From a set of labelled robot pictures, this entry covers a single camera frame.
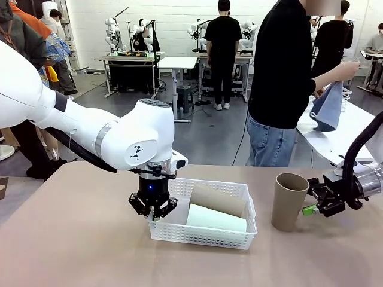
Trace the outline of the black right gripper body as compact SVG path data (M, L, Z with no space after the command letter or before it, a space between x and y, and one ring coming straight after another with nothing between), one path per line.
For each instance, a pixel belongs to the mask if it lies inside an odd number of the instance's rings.
M331 217L346 210L345 196L343 195L343 179L334 172L323 175L321 195L317 207L324 217Z

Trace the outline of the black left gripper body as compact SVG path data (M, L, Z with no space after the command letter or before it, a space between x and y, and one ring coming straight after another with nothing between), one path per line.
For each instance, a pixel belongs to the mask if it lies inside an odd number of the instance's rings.
M138 198L145 206L162 206L169 200L168 178L139 177Z

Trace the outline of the person's right hand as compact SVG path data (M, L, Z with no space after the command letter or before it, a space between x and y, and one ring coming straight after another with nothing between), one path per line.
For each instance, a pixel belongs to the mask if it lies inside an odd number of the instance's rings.
M351 80L356 75L360 67L360 62L344 62L339 67L341 69L341 75L339 76L340 80Z

